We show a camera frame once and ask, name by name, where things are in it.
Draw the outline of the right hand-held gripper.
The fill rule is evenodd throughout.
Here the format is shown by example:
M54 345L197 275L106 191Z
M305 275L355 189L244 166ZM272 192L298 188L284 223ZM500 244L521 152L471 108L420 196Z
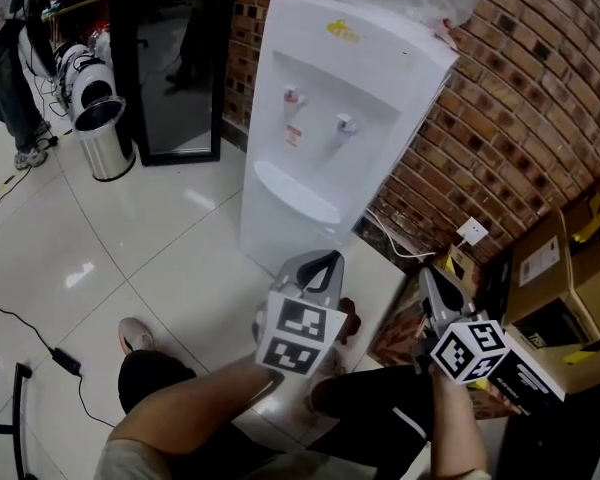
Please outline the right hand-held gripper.
M476 311L473 299L448 270L423 267L419 288L430 325L416 344L416 371L426 372L435 364L457 385L486 379L510 351L500 324L481 315L469 319ZM449 311L461 318L447 321Z

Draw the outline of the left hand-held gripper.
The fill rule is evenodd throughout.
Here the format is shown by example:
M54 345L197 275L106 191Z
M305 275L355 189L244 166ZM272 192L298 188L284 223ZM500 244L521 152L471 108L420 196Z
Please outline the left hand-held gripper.
M347 319L338 309L344 269L338 250L306 252L283 264L260 324L257 364L284 375L314 374Z

